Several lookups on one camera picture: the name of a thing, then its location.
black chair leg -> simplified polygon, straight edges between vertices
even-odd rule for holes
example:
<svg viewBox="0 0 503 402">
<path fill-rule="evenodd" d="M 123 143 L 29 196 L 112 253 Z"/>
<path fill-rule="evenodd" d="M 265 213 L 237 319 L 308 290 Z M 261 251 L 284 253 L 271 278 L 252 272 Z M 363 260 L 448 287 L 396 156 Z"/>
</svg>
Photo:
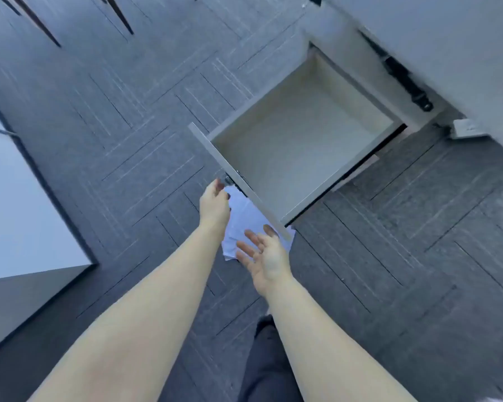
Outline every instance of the black chair leg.
<svg viewBox="0 0 503 402">
<path fill-rule="evenodd" d="M 18 10 L 18 9 L 16 9 L 16 8 L 15 8 L 15 6 L 14 6 L 13 4 L 11 4 L 11 3 L 10 3 L 10 1 L 9 1 L 9 0 L 2 0 L 2 2 L 3 2 L 5 5 L 7 5 L 9 8 L 11 8 L 11 9 L 14 11 L 14 13 L 16 13 L 16 15 L 20 15 L 19 10 Z"/>
<path fill-rule="evenodd" d="M 123 15 L 123 13 L 121 12 L 120 8 L 117 6 L 117 3 L 115 2 L 115 0 L 107 0 L 108 1 L 108 4 L 110 4 L 110 6 L 114 9 L 115 13 L 117 14 L 117 16 L 121 19 L 121 21 L 125 24 L 125 26 L 127 27 L 127 29 L 129 30 L 129 32 L 134 35 L 134 31 L 132 31 L 132 28 L 130 27 L 129 23 L 127 22 L 127 19 L 125 18 L 125 16 Z"/>
<path fill-rule="evenodd" d="M 54 38 L 54 35 L 50 33 L 48 28 L 43 24 L 43 22 L 39 19 L 39 17 L 32 11 L 30 7 L 28 7 L 28 4 L 24 2 L 24 0 L 14 0 L 19 7 L 26 13 L 27 16 L 30 17 L 30 19 L 37 25 L 45 34 L 47 34 L 47 37 L 50 38 L 56 46 L 61 47 L 60 43 L 56 38 Z"/>
</svg>

black pants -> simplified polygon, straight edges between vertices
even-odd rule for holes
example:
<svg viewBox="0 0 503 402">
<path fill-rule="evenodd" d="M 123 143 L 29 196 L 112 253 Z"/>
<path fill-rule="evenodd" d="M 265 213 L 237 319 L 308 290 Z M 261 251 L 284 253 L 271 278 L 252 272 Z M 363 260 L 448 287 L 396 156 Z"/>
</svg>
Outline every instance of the black pants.
<svg viewBox="0 0 503 402">
<path fill-rule="evenodd" d="M 239 402 L 303 402 L 272 316 L 259 320 Z"/>
</svg>

drawer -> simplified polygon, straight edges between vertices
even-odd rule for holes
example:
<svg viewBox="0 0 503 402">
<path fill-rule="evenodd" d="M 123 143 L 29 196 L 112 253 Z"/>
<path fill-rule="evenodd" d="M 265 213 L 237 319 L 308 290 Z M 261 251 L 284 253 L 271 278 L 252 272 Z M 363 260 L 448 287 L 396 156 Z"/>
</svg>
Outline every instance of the drawer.
<svg viewBox="0 0 503 402">
<path fill-rule="evenodd" d="M 209 135 L 190 131 L 283 236 L 401 122 L 318 49 Z"/>
</svg>

floor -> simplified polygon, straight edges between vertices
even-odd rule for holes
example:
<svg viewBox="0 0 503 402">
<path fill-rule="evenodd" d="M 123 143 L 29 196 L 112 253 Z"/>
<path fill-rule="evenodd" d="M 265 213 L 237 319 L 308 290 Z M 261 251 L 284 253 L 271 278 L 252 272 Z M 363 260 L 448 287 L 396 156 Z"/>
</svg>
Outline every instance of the floor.
<svg viewBox="0 0 503 402">
<path fill-rule="evenodd" d="M 0 108 L 100 265 L 0 346 L 21 402 L 198 222 L 207 133 L 295 58 L 305 0 L 28 0 L 64 46 L 0 4 Z M 503 148 L 410 135 L 295 222 L 295 276 L 420 401 L 503 390 Z M 233 401 L 267 305 L 218 254 L 161 401 Z"/>
</svg>

